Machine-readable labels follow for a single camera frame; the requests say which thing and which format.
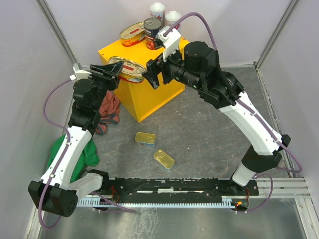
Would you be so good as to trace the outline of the round dark can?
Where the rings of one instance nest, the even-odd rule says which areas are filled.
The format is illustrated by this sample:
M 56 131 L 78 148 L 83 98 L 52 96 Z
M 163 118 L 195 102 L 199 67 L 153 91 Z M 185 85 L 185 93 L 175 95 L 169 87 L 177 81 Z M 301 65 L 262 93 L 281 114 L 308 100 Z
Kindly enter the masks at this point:
M 160 49 L 156 43 L 156 35 L 162 28 L 161 20 L 155 17 L 150 17 L 144 21 L 146 47 L 150 50 Z

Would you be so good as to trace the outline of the oval gold fish tin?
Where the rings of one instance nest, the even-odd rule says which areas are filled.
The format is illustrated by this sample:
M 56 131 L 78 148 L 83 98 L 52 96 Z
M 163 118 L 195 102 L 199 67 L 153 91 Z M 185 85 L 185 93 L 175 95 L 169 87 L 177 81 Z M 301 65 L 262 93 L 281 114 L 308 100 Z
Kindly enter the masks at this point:
M 131 47 L 145 39 L 145 28 L 143 22 L 135 23 L 120 32 L 121 44 Z

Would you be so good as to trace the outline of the white porridge can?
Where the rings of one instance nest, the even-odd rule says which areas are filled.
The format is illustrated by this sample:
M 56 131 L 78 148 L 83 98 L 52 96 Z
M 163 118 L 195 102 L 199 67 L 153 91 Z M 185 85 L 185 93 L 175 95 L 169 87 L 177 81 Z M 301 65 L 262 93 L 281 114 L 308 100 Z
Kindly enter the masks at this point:
M 171 10 L 165 14 L 165 26 L 173 25 L 177 20 L 182 17 L 181 13 L 175 10 Z
M 161 2 L 155 2 L 150 5 L 150 16 L 158 18 L 164 23 L 165 5 Z

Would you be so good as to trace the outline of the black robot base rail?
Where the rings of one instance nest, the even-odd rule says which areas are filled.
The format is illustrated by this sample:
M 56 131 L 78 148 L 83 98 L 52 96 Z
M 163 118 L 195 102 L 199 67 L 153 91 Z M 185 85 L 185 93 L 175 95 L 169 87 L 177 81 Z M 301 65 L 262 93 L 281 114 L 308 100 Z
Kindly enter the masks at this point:
M 239 186 L 230 179 L 146 179 L 114 178 L 108 172 L 92 169 L 103 177 L 97 192 L 114 195 L 118 203 L 172 204 L 172 203 L 221 203 L 223 196 L 258 196 L 257 182 L 250 180 L 246 186 Z

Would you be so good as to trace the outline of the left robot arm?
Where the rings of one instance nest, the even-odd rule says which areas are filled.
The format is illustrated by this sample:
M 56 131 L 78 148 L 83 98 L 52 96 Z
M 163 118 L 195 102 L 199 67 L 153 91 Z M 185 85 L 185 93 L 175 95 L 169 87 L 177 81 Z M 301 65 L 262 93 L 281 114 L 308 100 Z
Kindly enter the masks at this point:
M 74 65 L 73 106 L 66 135 L 52 164 L 39 181 L 31 181 L 28 192 L 40 212 L 45 211 L 69 217 L 77 203 L 93 191 L 106 194 L 110 181 L 104 173 L 89 172 L 71 183 L 71 176 L 84 147 L 92 138 L 101 118 L 99 109 L 108 91 L 115 90 L 124 62 L 107 65 L 90 65 L 82 70 Z

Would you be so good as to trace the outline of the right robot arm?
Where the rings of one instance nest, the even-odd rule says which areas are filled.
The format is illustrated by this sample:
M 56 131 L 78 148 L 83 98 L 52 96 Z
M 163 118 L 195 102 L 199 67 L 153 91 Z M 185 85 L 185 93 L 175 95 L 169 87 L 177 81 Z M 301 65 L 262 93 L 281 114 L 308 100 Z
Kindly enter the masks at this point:
M 164 84 L 176 80 L 197 90 L 205 102 L 229 117 L 250 141 L 228 183 L 233 194 L 244 192 L 255 174 L 278 167 L 280 152 L 289 145 L 290 137 L 272 129 L 238 79 L 221 69 L 218 51 L 196 41 L 187 44 L 183 53 L 176 50 L 168 57 L 160 54 L 146 63 L 146 71 L 142 73 L 154 89 L 160 85 L 158 75 L 162 75 Z

